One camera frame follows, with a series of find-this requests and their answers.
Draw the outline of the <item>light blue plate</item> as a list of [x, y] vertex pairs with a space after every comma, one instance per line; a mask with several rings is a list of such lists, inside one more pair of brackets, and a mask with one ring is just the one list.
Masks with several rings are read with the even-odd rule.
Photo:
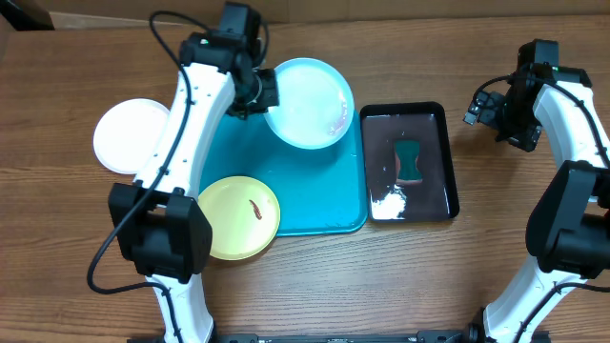
[[278, 104], [265, 120], [291, 146], [324, 149], [337, 143], [354, 119], [355, 99], [343, 75], [314, 58], [294, 58], [274, 68]]

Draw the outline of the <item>green scrubbing sponge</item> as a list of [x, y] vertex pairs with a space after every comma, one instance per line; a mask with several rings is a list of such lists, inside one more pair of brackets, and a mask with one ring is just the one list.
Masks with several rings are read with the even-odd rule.
[[417, 167], [419, 143], [414, 140], [397, 140], [394, 144], [396, 160], [396, 183], [400, 186], [422, 182]]

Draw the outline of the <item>white plate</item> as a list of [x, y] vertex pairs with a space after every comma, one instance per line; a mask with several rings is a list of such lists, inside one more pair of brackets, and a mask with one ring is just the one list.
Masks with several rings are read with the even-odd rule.
[[109, 109], [98, 121], [92, 146], [98, 161], [120, 174], [137, 174], [157, 146], [170, 111], [161, 103], [134, 98]]

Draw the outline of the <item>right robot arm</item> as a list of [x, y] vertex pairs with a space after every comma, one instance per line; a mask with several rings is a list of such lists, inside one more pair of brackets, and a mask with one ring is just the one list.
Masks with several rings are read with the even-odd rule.
[[527, 152], [546, 135], [558, 170], [528, 219], [525, 262], [455, 342], [547, 342], [538, 326], [572, 290], [609, 291], [591, 283], [609, 268], [609, 216], [586, 211], [592, 202], [609, 208], [609, 138], [590, 78], [560, 65], [558, 42], [535, 39], [503, 79], [505, 94], [475, 91], [465, 122]]

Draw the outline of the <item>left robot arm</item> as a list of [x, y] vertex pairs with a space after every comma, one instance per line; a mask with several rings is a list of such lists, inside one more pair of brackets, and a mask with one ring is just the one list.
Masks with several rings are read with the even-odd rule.
[[213, 231], [196, 198], [205, 160], [224, 115], [245, 120], [278, 105], [275, 72], [262, 68], [269, 30], [250, 6], [228, 2], [218, 28], [205, 24], [171, 59], [178, 68], [173, 104], [157, 148], [130, 184], [109, 194], [112, 241], [145, 276], [166, 326], [163, 342], [215, 342], [202, 272]]

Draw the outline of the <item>black water tray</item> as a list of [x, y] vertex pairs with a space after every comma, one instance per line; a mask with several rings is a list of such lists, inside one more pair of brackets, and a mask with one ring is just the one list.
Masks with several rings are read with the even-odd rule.
[[[370, 218], [376, 222], [455, 218], [458, 190], [444, 108], [437, 102], [367, 105], [359, 117]], [[421, 183], [397, 184], [397, 140], [419, 143]]]

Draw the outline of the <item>teal plastic tray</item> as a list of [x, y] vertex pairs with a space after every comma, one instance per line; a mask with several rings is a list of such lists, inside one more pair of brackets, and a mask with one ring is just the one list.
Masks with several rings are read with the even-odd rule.
[[226, 116], [214, 135], [199, 189], [229, 176], [249, 176], [274, 192], [281, 211], [279, 236], [355, 232], [368, 217], [357, 118], [332, 146], [304, 150], [275, 135], [262, 115]]

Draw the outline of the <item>yellow plate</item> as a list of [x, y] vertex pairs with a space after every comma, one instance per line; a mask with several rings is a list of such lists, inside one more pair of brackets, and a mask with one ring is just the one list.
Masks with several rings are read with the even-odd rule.
[[211, 256], [242, 260], [263, 250], [275, 239], [280, 224], [279, 202], [264, 183], [247, 176], [231, 176], [208, 186], [198, 205], [213, 229]]

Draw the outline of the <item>dark object top-left corner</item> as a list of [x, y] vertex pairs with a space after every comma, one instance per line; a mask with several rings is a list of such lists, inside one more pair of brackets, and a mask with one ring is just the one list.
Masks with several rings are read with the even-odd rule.
[[55, 30], [49, 12], [34, 0], [1, 0], [1, 14], [17, 31]]

